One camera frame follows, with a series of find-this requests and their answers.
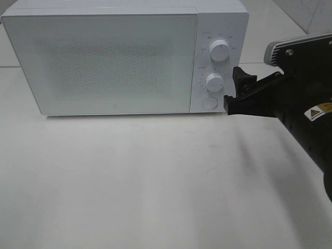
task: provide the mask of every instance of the white wall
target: white wall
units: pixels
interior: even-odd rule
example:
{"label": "white wall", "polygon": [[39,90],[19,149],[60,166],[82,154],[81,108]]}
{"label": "white wall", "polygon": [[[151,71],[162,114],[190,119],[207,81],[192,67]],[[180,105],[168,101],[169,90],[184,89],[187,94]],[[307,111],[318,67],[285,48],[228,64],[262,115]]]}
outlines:
{"label": "white wall", "polygon": [[5,10],[16,1],[17,0],[0,0],[0,15],[2,15]]}
{"label": "white wall", "polygon": [[306,33],[332,31],[332,0],[274,0]]}

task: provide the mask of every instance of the white table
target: white table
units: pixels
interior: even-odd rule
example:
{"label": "white table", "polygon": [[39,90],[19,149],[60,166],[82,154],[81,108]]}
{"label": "white table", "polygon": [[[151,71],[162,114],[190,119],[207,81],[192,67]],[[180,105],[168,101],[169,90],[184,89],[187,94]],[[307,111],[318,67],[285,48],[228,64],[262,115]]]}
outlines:
{"label": "white table", "polygon": [[[241,66],[262,77],[265,45],[302,31],[245,4]],[[0,34],[1,249],[332,248],[323,175],[277,119],[45,117]]]}

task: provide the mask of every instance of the round button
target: round button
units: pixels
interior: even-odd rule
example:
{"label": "round button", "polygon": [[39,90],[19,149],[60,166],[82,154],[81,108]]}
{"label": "round button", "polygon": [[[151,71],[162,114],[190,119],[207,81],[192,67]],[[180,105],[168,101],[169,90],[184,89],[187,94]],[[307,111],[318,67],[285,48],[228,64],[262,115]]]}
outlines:
{"label": "round button", "polygon": [[217,107],[218,105],[218,100],[216,98],[206,98],[203,100],[203,107],[208,110],[213,110]]}

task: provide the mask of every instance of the white knob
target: white knob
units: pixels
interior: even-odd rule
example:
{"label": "white knob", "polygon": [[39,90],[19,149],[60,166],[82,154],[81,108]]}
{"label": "white knob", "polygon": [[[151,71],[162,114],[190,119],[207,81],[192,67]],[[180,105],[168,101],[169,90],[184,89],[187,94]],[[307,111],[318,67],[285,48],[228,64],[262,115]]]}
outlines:
{"label": "white knob", "polygon": [[214,61],[223,61],[229,57],[229,43],[224,39],[215,40],[210,44],[210,56]]}
{"label": "white knob", "polygon": [[209,74],[205,79],[206,89],[217,92],[223,88],[224,80],[220,74]]}

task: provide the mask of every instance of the yellow warning sticker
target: yellow warning sticker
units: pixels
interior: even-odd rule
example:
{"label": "yellow warning sticker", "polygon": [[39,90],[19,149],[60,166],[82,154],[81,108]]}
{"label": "yellow warning sticker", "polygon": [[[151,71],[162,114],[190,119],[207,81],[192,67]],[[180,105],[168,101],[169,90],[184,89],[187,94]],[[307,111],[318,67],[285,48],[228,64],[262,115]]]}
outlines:
{"label": "yellow warning sticker", "polygon": [[315,121],[327,113],[332,113],[332,103],[314,106],[305,112],[305,116],[309,118],[310,121]]}

